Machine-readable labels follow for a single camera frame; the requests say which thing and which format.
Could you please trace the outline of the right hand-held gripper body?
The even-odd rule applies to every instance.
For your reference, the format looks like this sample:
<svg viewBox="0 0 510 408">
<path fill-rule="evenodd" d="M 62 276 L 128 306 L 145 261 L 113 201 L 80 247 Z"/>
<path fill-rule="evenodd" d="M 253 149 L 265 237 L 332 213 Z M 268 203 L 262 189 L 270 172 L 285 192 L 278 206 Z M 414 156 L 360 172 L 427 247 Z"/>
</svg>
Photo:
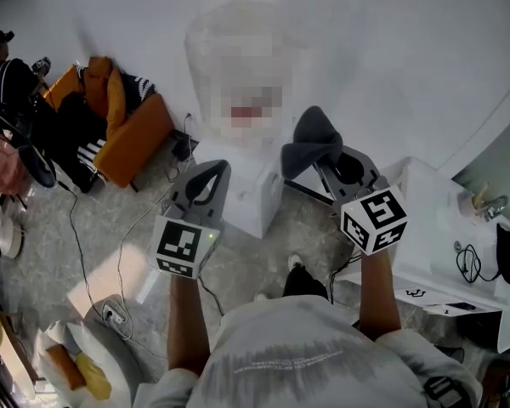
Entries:
<svg viewBox="0 0 510 408">
<path fill-rule="evenodd" d="M 405 199 L 398 186 L 380 175 L 369 188 L 360 188 L 352 201 L 334 206 L 339 230 L 365 255 L 398 243 L 408 223 Z"/>
</svg>

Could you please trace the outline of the dark grey cloth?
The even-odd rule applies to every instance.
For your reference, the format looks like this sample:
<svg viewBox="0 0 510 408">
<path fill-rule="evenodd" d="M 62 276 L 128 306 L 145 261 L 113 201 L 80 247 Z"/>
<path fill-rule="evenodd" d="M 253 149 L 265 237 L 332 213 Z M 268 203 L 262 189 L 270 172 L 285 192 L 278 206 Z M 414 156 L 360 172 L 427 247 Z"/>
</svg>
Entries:
<svg viewBox="0 0 510 408">
<path fill-rule="evenodd" d="M 343 139 L 323 110 L 310 106 L 299 118 L 292 142 L 281 147 L 281 173 L 293 180 L 321 159 L 336 165 L 343 152 Z"/>
</svg>

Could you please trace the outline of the person's right forearm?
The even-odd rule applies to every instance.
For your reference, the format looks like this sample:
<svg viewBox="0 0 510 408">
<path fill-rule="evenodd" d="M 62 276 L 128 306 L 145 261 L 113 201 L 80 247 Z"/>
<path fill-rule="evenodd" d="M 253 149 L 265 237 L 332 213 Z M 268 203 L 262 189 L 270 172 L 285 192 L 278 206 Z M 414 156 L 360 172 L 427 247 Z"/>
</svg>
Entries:
<svg viewBox="0 0 510 408">
<path fill-rule="evenodd" d="M 401 328 L 393 279 L 386 250 L 362 256 L 359 330 L 373 341 Z"/>
</svg>

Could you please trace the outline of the person's left forearm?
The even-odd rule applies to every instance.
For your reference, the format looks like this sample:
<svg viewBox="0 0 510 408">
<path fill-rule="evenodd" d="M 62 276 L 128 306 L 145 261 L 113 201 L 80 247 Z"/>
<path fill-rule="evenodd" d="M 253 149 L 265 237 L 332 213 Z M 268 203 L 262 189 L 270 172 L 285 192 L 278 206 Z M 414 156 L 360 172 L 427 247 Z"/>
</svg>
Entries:
<svg viewBox="0 0 510 408">
<path fill-rule="evenodd" d="M 210 346 L 198 282 L 171 275 L 169 299 L 169 369 L 185 369 L 200 376 L 209 359 Z"/>
</svg>

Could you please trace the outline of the black power adapter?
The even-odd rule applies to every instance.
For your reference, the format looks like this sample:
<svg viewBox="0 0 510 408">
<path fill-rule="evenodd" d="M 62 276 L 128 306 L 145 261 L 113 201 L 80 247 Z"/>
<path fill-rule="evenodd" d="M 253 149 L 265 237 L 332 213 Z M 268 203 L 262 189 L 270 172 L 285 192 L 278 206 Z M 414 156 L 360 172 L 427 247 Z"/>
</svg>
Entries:
<svg viewBox="0 0 510 408">
<path fill-rule="evenodd" d="M 185 162 L 192 155 L 194 142 L 192 139 L 179 139 L 175 142 L 172 154 L 178 162 Z"/>
</svg>

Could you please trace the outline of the white desk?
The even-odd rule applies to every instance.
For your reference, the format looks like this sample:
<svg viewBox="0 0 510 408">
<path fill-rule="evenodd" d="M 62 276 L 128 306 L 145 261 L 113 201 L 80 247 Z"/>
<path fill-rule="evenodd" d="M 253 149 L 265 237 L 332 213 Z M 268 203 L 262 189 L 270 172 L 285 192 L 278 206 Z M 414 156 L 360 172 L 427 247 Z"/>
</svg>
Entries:
<svg viewBox="0 0 510 408">
<path fill-rule="evenodd" d="M 385 249 L 396 298 L 444 317 L 509 310 L 510 285 L 496 262 L 496 226 L 510 231 L 510 221 L 463 217 L 458 196 L 465 189 L 416 159 L 394 185 L 408 216 L 401 240 Z"/>
</svg>

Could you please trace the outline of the beige cup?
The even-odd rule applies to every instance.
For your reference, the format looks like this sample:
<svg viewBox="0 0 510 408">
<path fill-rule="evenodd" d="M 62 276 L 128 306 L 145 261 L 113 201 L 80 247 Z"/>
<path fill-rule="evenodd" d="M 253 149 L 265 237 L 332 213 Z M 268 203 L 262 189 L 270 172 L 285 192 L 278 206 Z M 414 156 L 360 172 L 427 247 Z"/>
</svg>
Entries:
<svg viewBox="0 0 510 408">
<path fill-rule="evenodd" d="M 458 196 L 458 208 L 460 214 L 465 218 L 479 216 L 481 214 L 483 198 L 489 188 L 490 184 L 488 182 L 484 182 L 482 187 L 476 193 L 464 190 Z"/>
</svg>

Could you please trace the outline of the white power strip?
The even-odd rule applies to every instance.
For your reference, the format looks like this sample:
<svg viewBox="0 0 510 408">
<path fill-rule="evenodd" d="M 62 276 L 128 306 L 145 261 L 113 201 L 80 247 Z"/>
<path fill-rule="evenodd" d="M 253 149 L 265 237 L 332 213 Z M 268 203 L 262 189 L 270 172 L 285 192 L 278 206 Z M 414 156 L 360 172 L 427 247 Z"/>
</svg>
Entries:
<svg viewBox="0 0 510 408">
<path fill-rule="evenodd" d="M 114 322 L 118 325 L 124 325 L 128 322 L 128 316 L 121 307 L 108 303 L 103 306 L 102 315 L 106 322 Z"/>
</svg>

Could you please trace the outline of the person's black trouser legs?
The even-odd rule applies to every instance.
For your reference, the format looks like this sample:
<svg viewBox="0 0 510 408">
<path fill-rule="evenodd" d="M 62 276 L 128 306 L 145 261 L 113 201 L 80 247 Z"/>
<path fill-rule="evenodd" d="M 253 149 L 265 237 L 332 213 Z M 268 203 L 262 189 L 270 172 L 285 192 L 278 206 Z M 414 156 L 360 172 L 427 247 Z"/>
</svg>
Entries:
<svg viewBox="0 0 510 408">
<path fill-rule="evenodd" d="M 294 266 L 289 272 L 282 296 L 319 296 L 328 300 L 326 287 L 302 265 Z"/>
</svg>

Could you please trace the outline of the metal faucet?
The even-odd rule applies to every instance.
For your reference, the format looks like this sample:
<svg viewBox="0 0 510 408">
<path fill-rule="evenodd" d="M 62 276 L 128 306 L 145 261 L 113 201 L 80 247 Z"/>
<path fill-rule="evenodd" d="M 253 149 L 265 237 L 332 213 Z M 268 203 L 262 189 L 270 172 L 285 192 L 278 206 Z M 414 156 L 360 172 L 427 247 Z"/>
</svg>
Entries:
<svg viewBox="0 0 510 408">
<path fill-rule="evenodd" d="M 489 223 L 492 219 L 498 217 L 507 206 L 509 198 L 507 195 L 500 195 L 490 201 L 485 201 L 476 211 L 476 215 Z"/>
</svg>

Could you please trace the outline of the yellow cushion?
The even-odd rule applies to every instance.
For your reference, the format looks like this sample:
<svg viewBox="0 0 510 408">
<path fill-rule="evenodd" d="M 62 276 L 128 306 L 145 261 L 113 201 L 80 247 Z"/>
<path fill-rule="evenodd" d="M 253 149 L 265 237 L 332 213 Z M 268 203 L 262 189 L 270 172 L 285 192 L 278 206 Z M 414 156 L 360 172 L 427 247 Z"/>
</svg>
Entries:
<svg viewBox="0 0 510 408">
<path fill-rule="evenodd" d="M 111 384 L 105 373 L 83 352 L 75 358 L 76 367 L 85 380 L 85 387 L 96 400 L 108 400 Z"/>
</svg>

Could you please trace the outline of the person's white shirt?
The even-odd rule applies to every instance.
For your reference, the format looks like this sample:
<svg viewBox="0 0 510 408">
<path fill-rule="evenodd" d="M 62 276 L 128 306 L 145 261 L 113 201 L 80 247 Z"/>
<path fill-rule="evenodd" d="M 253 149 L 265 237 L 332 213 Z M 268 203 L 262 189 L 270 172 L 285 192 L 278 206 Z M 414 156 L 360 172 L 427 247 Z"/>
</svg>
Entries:
<svg viewBox="0 0 510 408">
<path fill-rule="evenodd" d="M 373 341 L 323 297 L 291 296 L 229 312 L 202 374 L 167 371 L 133 408 L 478 408 L 481 396 L 420 334 Z"/>
</svg>

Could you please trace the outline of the orange cushion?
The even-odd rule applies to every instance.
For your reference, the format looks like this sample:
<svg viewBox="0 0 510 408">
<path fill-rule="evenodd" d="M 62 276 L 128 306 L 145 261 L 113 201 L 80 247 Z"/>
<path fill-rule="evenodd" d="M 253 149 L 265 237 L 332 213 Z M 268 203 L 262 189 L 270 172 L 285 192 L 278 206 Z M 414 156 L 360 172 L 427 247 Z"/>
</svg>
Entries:
<svg viewBox="0 0 510 408">
<path fill-rule="evenodd" d="M 84 376 L 62 344 L 56 344 L 47 348 L 46 354 L 51 359 L 55 368 L 66 380 L 70 390 L 76 390 L 86 386 Z"/>
</svg>

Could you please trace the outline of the white round basket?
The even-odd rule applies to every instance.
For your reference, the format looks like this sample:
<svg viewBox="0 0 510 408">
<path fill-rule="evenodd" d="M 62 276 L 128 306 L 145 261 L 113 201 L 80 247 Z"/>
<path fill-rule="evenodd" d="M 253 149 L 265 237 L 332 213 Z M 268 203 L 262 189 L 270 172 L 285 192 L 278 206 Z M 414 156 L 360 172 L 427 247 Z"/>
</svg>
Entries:
<svg viewBox="0 0 510 408">
<path fill-rule="evenodd" d="M 0 205 L 0 257 L 16 258 L 20 252 L 25 231 L 11 217 L 3 214 Z"/>
</svg>

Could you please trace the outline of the round wooden table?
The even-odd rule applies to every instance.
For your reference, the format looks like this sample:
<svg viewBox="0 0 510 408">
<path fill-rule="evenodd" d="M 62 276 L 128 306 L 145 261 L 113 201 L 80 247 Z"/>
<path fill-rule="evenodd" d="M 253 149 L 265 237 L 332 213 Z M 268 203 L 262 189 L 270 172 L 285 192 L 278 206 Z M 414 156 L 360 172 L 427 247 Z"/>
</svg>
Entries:
<svg viewBox="0 0 510 408">
<path fill-rule="evenodd" d="M 22 394 L 29 400 L 34 400 L 36 398 L 35 384 L 39 376 L 15 336 L 12 326 L 8 323 L 6 314 L 1 311 L 0 357 Z"/>
</svg>

